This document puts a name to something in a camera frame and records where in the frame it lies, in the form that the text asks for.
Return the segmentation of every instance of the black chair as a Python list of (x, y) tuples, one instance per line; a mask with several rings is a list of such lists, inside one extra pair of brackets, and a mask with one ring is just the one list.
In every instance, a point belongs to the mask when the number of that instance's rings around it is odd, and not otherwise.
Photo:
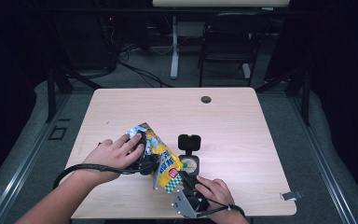
[(208, 19), (203, 29), (199, 58), (200, 87), (205, 78), (224, 78), (204, 77), (204, 62), (238, 63), (239, 69), (244, 63), (250, 63), (252, 65), (248, 80), (250, 86), (260, 42), (268, 28), (269, 19), (259, 14), (219, 13)]

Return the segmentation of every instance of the wooden tabletop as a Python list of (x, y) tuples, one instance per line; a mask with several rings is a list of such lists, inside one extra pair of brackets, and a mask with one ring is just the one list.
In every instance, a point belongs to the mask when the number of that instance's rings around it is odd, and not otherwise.
[(154, 7), (287, 7), (290, 0), (153, 0)]
[[(202, 96), (212, 101), (205, 104)], [(223, 179), (247, 216), (291, 216), (292, 201), (277, 151), (251, 88), (100, 89), (94, 92), (67, 167), (104, 139), (147, 122), (177, 155), (178, 135), (201, 137), (200, 174)], [(92, 191), (73, 218), (178, 218), (174, 194), (153, 190), (149, 175), (122, 175)]]

